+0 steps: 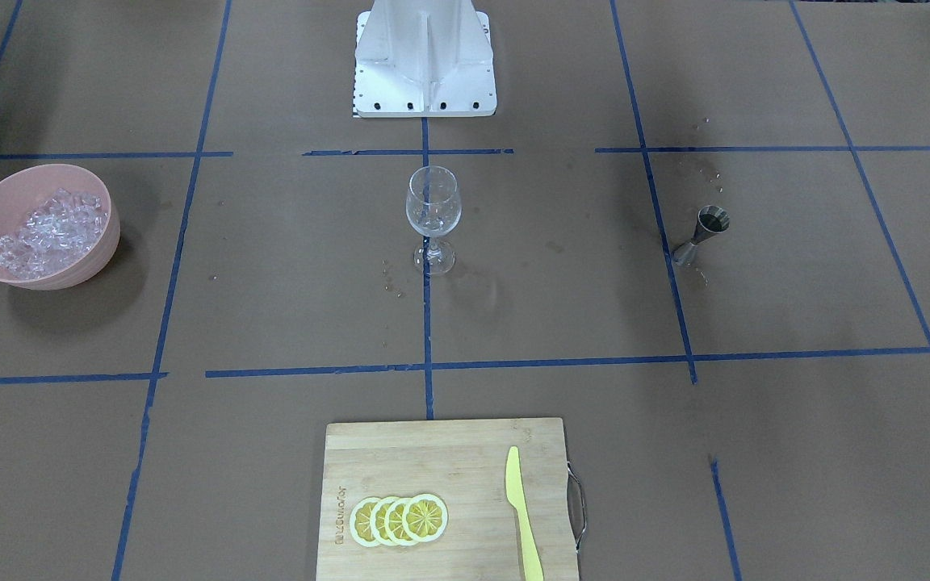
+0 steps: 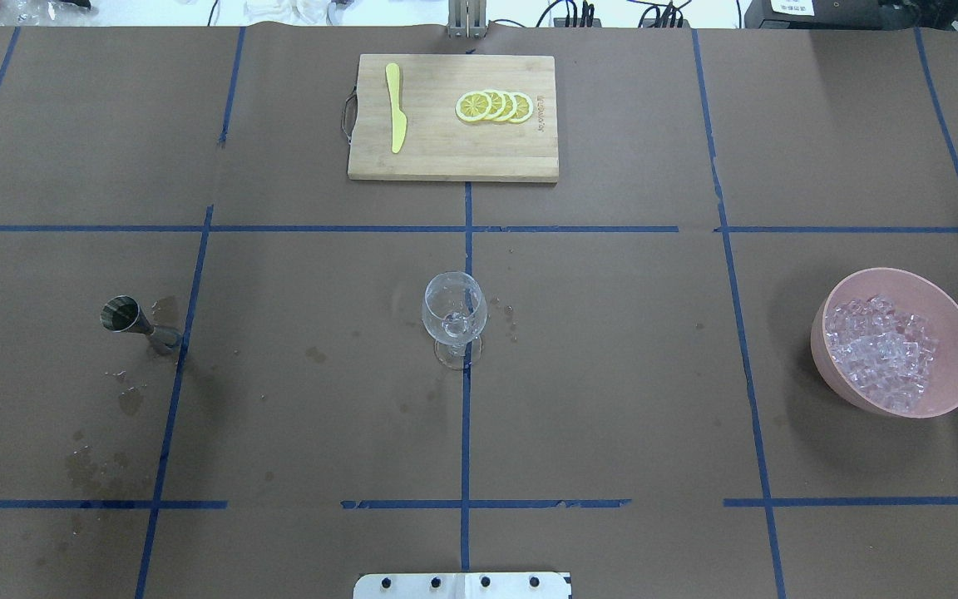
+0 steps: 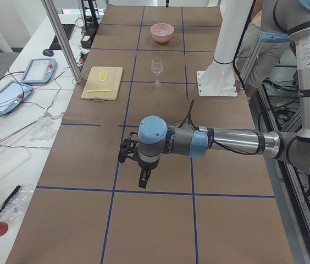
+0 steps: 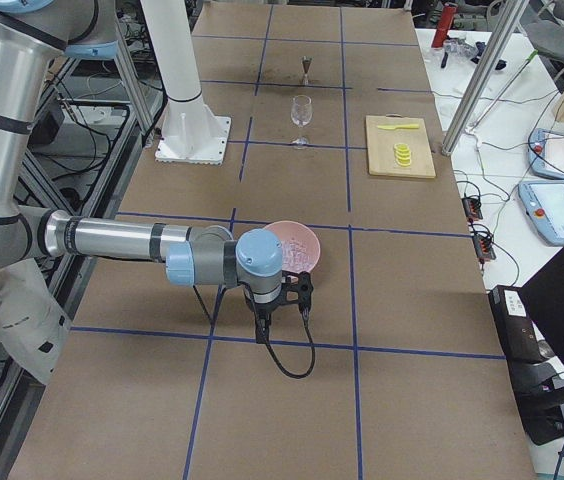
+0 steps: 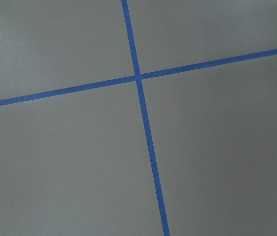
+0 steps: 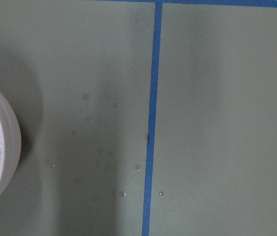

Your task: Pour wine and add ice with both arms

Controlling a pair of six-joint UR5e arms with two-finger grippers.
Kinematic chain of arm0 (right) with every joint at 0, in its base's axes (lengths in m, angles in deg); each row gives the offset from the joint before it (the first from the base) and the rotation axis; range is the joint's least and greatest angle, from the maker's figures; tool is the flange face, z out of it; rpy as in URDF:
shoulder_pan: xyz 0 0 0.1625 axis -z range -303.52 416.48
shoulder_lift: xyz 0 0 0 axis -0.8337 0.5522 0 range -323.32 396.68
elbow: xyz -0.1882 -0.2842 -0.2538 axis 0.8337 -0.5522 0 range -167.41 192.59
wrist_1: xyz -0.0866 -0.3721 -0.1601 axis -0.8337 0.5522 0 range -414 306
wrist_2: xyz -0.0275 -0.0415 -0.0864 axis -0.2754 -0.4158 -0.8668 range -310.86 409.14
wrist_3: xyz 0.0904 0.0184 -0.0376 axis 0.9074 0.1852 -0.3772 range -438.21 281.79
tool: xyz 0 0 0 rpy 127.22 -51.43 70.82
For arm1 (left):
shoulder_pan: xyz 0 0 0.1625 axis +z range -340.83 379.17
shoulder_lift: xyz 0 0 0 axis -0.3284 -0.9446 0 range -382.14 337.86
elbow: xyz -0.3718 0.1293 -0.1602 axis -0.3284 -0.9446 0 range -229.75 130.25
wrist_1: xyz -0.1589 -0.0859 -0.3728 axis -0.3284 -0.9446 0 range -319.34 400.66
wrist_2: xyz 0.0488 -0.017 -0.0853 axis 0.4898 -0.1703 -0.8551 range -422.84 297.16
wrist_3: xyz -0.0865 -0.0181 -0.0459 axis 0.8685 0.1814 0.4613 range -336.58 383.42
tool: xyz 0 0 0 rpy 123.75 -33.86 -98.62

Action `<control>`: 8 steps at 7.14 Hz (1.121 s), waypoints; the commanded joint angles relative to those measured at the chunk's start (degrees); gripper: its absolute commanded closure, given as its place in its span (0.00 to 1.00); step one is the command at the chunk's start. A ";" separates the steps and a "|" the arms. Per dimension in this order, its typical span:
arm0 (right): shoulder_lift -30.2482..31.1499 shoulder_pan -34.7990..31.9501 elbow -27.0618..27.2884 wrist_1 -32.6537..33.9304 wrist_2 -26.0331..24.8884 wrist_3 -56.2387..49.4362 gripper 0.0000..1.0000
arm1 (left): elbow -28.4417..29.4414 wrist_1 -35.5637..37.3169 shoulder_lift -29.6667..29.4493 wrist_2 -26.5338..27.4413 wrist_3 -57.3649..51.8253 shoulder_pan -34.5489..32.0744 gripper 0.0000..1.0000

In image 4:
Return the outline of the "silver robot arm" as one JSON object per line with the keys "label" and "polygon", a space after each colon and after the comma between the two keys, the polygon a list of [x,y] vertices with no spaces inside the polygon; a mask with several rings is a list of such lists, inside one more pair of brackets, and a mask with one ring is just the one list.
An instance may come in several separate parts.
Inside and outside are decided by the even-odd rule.
{"label": "silver robot arm", "polygon": [[256,339],[267,342],[285,294],[272,232],[234,238],[222,227],[124,223],[14,202],[50,63],[59,56],[112,59],[117,51],[111,1],[0,1],[0,269],[65,254],[159,262],[176,285],[242,286]]}

